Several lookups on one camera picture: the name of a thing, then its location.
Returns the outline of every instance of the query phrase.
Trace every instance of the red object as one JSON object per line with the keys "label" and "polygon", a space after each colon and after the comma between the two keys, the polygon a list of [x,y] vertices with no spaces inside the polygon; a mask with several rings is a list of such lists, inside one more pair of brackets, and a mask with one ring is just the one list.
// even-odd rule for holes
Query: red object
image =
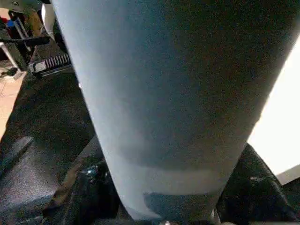
{"label": "red object", "polygon": [[8,19],[7,19],[7,18],[2,18],[2,17],[0,17],[0,18],[1,18],[2,22],[4,22],[4,23],[7,23],[7,22],[8,22]]}

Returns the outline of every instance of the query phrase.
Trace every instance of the blue object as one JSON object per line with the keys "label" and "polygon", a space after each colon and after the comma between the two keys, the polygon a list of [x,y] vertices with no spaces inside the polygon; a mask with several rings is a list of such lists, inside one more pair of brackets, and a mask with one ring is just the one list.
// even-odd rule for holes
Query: blue object
{"label": "blue object", "polygon": [[7,27],[14,27],[14,23],[12,20],[8,20]]}

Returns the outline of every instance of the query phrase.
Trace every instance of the black floor mat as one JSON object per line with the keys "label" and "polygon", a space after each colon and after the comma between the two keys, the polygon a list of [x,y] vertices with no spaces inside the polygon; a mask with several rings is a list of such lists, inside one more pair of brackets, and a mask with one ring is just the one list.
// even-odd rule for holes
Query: black floor mat
{"label": "black floor mat", "polygon": [[283,189],[287,200],[300,215],[300,178],[285,184]]}

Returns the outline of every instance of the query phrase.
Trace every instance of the gray cylinder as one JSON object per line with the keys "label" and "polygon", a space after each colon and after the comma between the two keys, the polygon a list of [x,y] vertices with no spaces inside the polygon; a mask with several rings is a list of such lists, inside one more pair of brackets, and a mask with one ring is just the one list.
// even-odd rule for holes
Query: gray cylinder
{"label": "gray cylinder", "polygon": [[207,219],[293,45],[297,3],[53,4],[130,215]]}

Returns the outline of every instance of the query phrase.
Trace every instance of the tile floor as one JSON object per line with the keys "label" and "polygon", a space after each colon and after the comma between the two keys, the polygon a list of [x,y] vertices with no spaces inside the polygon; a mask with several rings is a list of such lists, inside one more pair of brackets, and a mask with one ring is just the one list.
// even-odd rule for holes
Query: tile floor
{"label": "tile floor", "polygon": [[14,107],[24,76],[22,75],[17,80],[9,78],[0,81],[0,139],[5,132],[6,122]]}

